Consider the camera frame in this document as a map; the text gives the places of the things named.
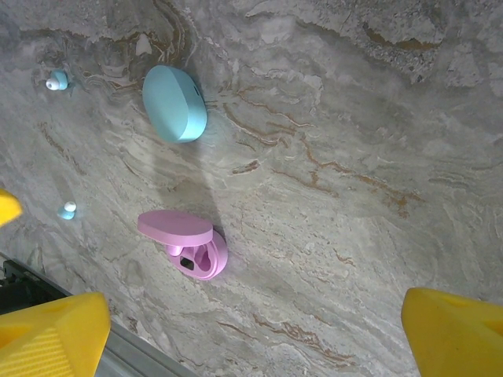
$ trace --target earbud charging case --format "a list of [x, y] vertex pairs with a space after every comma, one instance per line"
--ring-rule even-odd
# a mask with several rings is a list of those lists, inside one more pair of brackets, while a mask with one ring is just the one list
[[143, 103], [157, 133], [169, 143], [194, 141], [206, 127], [204, 100], [190, 76], [177, 68], [157, 65], [149, 71]]
[[138, 216], [138, 231], [166, 245], [168, 258], [185, 275], [210, 280], [226, 266], [226, 242], [202, 218], [176, 210], [151, 210]]

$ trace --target yellow object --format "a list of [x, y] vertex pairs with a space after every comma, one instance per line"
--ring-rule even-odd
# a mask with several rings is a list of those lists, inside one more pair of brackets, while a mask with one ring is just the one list
[[12, 221], [22, 213], [23, 208], [16, 197], [0, 188], [0, 226]]
[[1, 377], [92, 377], [110, 332], [101, 293], [0, 316]]
[[422, 377], [503, 376], [503, 306], [412, 288], [402, 324]]

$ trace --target gray marble countertop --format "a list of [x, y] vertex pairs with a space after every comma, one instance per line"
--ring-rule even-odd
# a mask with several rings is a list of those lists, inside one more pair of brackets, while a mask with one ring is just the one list
[[[502, 22], [476, 0], [0, 0], [0, 185], [25, 209], [0, 248], [202, 376], [418, 375], [409, 287], [503, 303]], [[156, 64], [198, 83], [198, 141], [149, 124]], [[214, 222], [219, 277], [138, 233], [161, 208]]]

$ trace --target pink case lid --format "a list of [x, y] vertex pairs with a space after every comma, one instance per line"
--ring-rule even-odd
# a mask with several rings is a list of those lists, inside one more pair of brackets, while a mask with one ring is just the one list
[[138, 216], [138, 231], [164, 245], [195, 247], [213, 240], [213, 225], [177, 210], [151, 210]]

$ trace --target yellow plastic piece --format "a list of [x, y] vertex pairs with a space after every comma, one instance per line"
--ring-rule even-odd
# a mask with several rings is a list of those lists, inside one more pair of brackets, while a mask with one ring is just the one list
[[402, 324], [422, 377], [503, 376], [503, 306], [412, 288]]
[[19, 201], [6, 190], [0, 188], [0, 226], [3, 226], [23, 213]]
[[101, 293], [0, 316], [0, 377], [92, 377], [110, 332]]

